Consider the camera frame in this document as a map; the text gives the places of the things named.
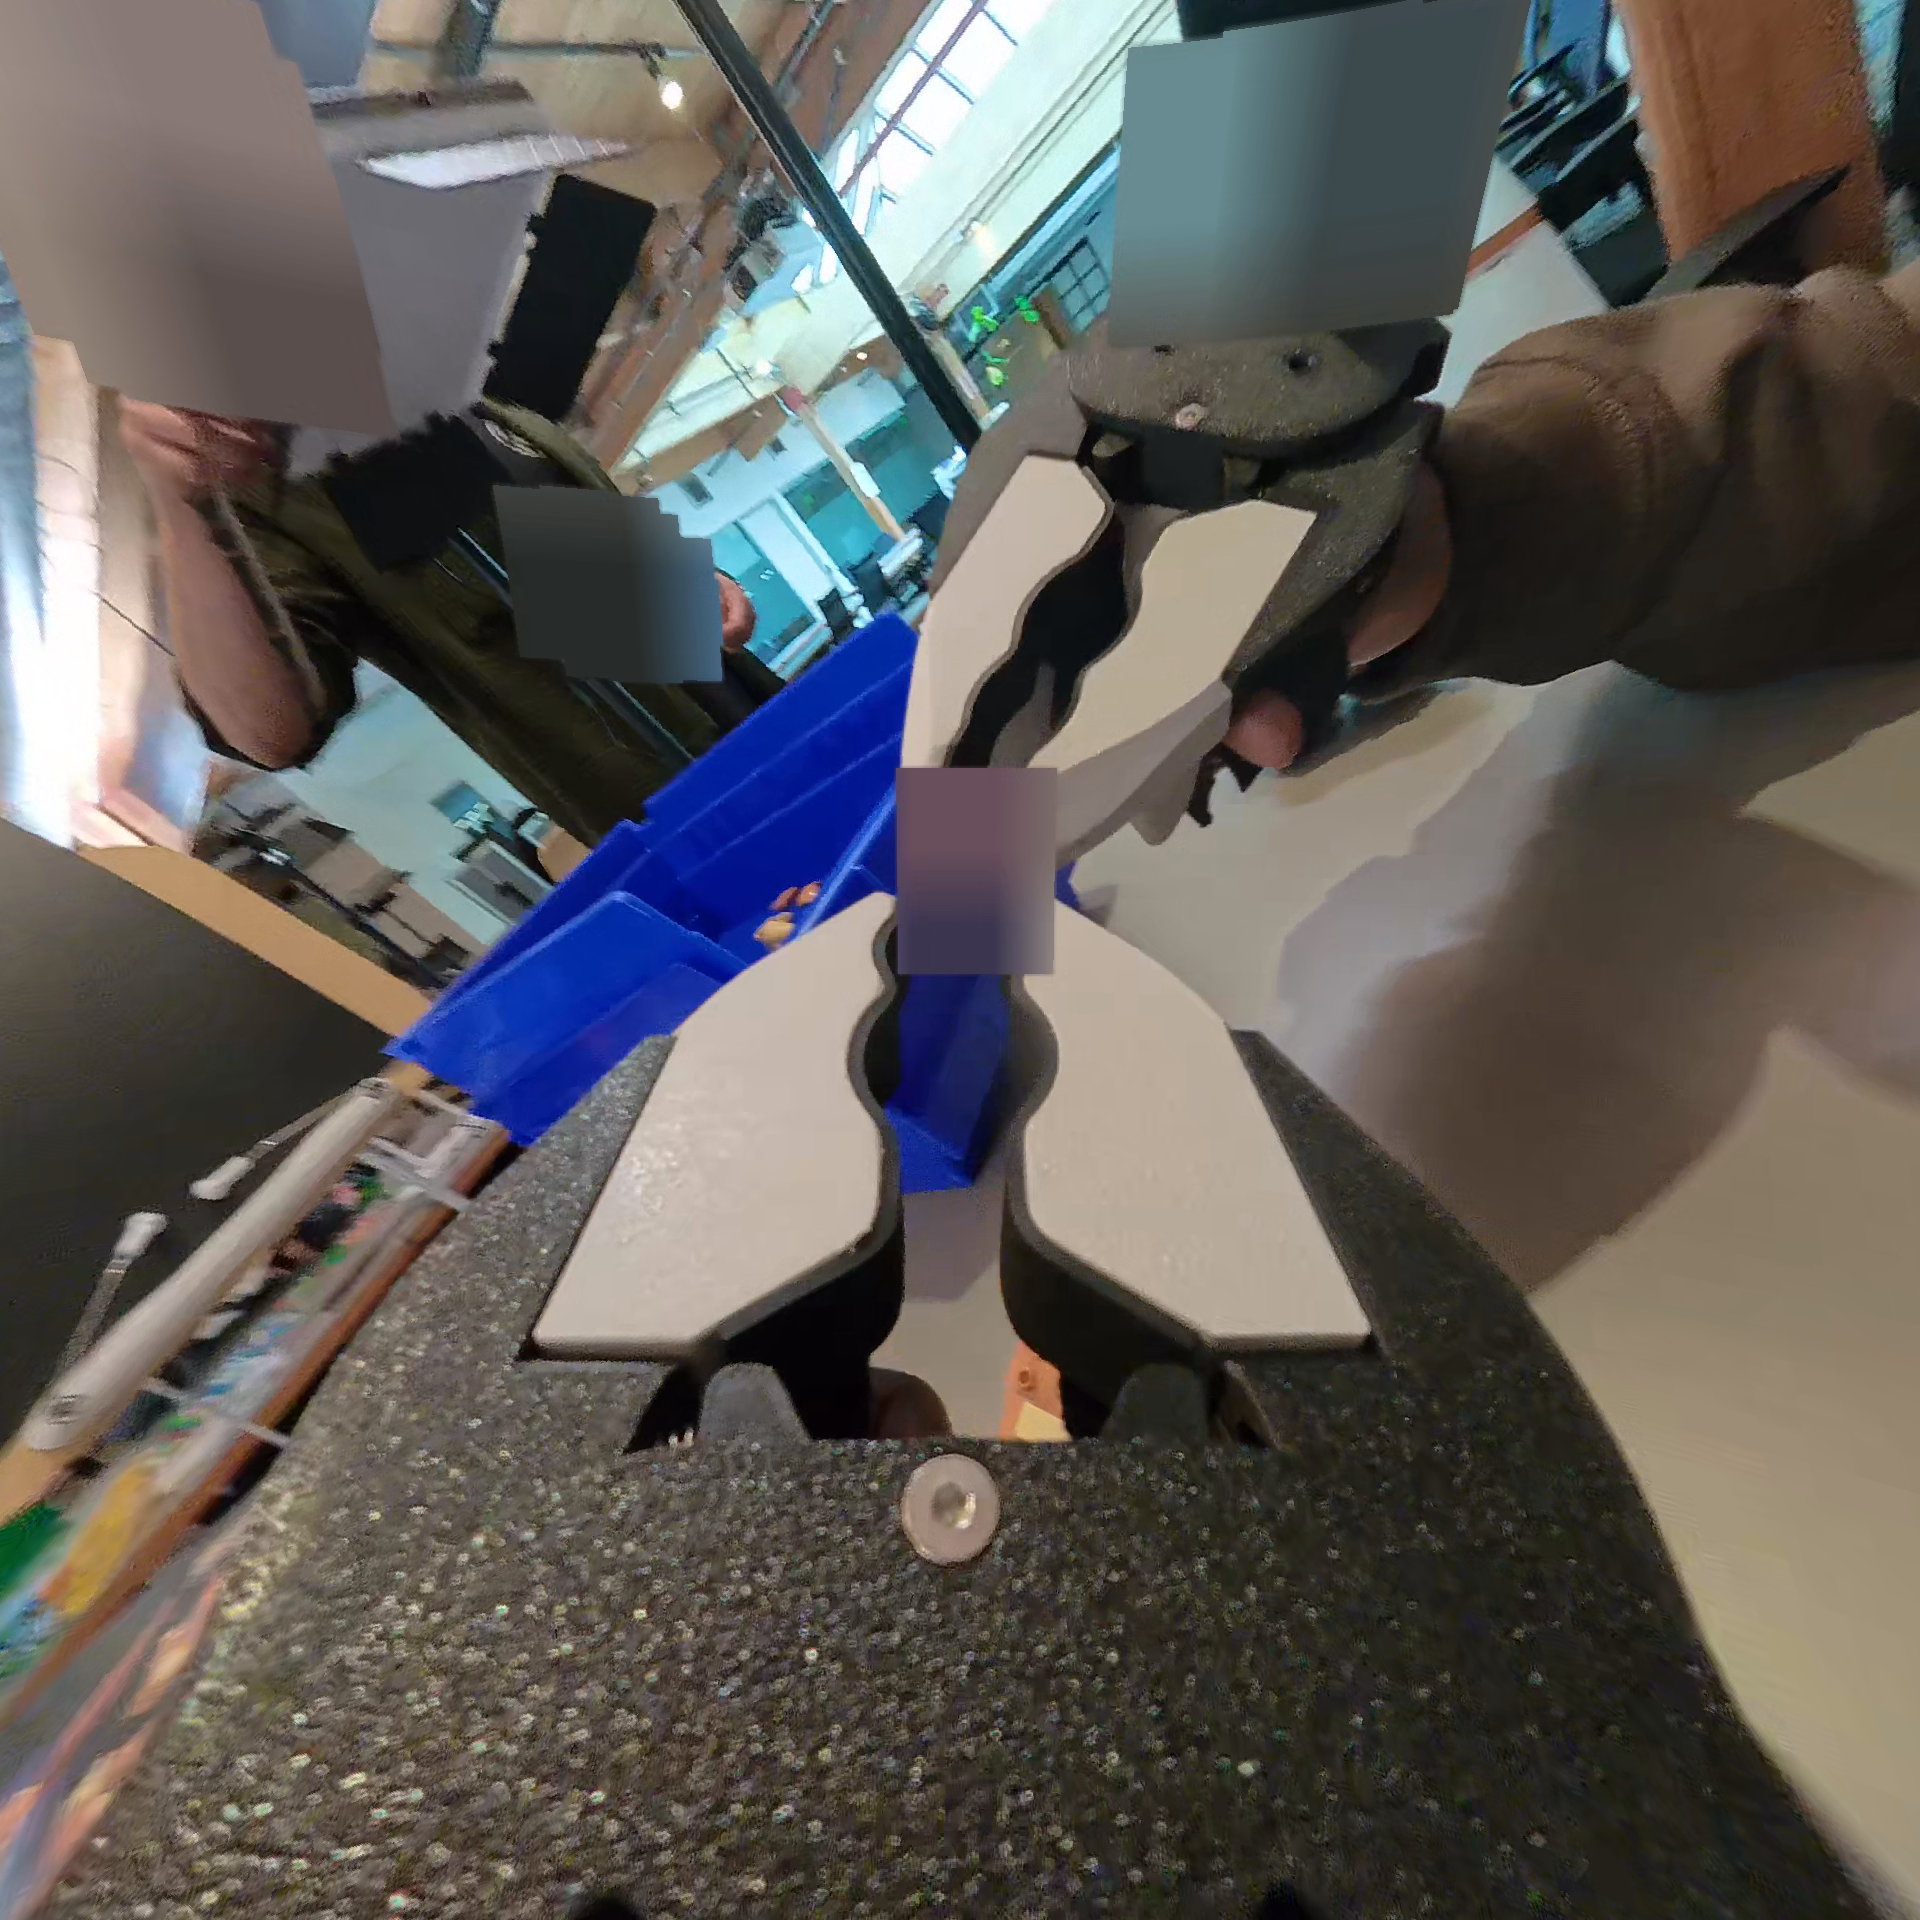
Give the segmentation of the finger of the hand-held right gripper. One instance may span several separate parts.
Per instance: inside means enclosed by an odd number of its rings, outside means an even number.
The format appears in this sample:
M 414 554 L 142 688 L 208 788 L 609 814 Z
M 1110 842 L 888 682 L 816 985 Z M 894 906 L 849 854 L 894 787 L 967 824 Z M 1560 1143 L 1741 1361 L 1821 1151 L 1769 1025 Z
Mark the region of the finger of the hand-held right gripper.
M 1023 766 L 1073 774 L 1099 755 L 1079 711 L 1121 636 L 1119 524 L 1079 463 L 1031 456 L 929 596 L 908 690 L 900 769 L 987 764 L 1040 700 Z
M 1177 519 L 1151 545 L 1132 623 L 1038 751 L 1059 778 L 1059 860 L 1125 825 L 1149 846 L 1175 833 L 1230 726 L 1230 663 L 1313 522 L 1252 499 Z

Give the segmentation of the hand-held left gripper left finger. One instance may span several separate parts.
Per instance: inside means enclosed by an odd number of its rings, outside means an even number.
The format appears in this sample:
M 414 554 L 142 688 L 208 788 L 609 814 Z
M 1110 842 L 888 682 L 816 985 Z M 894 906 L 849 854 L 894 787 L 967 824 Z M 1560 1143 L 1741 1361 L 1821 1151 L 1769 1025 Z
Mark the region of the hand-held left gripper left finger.
M 895 1000 L 892 896 L 733 977 L 673 1033 L 533 1326 L 555 1361 L 705 1361 L 831 1289 L 856 1356 L 900 1296 L 899 1153 L 868 1070 Z

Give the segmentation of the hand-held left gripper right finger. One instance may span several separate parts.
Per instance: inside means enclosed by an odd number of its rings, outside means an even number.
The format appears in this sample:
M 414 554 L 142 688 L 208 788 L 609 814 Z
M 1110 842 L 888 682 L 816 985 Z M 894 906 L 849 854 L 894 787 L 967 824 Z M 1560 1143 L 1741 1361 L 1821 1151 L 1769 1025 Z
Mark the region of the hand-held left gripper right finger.
M 1235 1033 L 1061 906 L 1011 983 L 1033 1080 L 1005 1153 L 1005 1305 L 1049 1359 L 1356 1352 L 1368 1319 Z

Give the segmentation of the stack of blue plastic bins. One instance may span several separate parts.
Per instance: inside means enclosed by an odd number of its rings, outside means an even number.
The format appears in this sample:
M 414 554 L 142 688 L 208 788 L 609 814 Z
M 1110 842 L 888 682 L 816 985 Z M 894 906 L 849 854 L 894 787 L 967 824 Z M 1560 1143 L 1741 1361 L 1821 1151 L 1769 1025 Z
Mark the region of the stack of blue plastic bins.
M 639 1042 L 797 931 L 895 892 L 895 769 L 918 634 L 880 616 L 608 833 L 389 1055 L 531 1145 Z

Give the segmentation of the person's right forearm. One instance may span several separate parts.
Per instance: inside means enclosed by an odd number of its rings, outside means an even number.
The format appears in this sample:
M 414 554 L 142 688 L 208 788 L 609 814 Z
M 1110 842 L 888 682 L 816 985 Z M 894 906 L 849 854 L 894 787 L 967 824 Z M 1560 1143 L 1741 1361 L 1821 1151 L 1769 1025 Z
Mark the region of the person's right forearm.
M 1918 267 L 1531 331 L 1430 447 L 1447 588 L 1364 673 L 1734 690 L 1918 651 Z

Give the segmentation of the person's right hand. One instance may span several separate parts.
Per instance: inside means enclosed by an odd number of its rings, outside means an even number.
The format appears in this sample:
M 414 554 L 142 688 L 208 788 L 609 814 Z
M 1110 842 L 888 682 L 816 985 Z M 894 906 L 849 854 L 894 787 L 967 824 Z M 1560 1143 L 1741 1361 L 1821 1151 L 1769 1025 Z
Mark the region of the person's right hand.
M 1347 663 L 1358 673 L 1397 654 L 1433 624 L 1448 588 L 1453 542 L 1443 481 L 1422 465 L 1408 491 L 1387 564 L 1359 596 L 1343 630 Z M 1261 774 L 1287 771 L 1308 746 L 1308 721 L 1285 694 L 1259 688 L 1237 697 L 1223 751 Z

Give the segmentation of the black pole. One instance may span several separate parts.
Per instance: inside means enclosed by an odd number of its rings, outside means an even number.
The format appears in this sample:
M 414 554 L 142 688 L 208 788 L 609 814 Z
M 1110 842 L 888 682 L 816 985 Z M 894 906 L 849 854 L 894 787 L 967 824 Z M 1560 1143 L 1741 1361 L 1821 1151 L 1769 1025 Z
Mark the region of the black pole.
M 677 9 L 723 74 L 735 106 L 747 114 L 795 198 L 811 214 L 841 272 L 849 276 L 883 334 L 900 352 L 905 368 L 948 426 L 955 447 L 972 451 L 980 439 L 980 426 L 963 392 L 929 348 L 925 331 L 912 319 L 870 246 L 852 224 L 822 164 L 784 111 L 776 88 L 764 76 L 747 42 L 741 39 L 718 2 L 677 2 Z

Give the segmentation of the black panel light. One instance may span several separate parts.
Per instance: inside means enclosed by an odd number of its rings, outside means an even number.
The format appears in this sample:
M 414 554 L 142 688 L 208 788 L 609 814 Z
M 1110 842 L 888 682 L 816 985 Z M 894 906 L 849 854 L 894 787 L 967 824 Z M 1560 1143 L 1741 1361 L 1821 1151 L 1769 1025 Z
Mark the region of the black panel light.
M 488 352 L 483 396 L 563 422 L 639 265 L 651 201 L 560 177 L 531 223 L 518 296 Z

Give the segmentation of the wooden pillar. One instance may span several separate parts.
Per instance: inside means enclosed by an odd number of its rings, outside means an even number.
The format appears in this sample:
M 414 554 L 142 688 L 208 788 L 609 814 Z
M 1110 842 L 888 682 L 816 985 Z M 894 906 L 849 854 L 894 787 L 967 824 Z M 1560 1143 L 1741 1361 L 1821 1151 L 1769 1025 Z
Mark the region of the wooden pillar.
M 1803 179 L 1843 170 L 1803 260 L 1880 276 L 1885 194 L 1852 2 L 1619 2 L 1671 257 Z

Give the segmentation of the black board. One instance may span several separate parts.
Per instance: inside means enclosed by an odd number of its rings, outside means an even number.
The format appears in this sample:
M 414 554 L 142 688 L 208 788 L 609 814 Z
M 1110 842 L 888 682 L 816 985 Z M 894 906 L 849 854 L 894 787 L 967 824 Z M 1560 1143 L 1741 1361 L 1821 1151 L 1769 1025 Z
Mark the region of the black board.
M 168 1218 L 126 1310 L 219 1215 L 190 1183 L 385 1066 L 295 977 L 3 825 L 3 1435 L 40 1392 L 126 1216 Z

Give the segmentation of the white panel light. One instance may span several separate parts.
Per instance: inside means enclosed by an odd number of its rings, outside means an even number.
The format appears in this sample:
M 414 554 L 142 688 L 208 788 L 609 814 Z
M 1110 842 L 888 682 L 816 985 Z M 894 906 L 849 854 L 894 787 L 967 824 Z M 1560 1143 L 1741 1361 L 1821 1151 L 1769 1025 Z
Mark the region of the white panel light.
M 558 134 L 508 81 L 311 88 L 305 104 L 341 187 L 395 426 L 460 414 L 483 388 L 547 193 L 625 150 Z

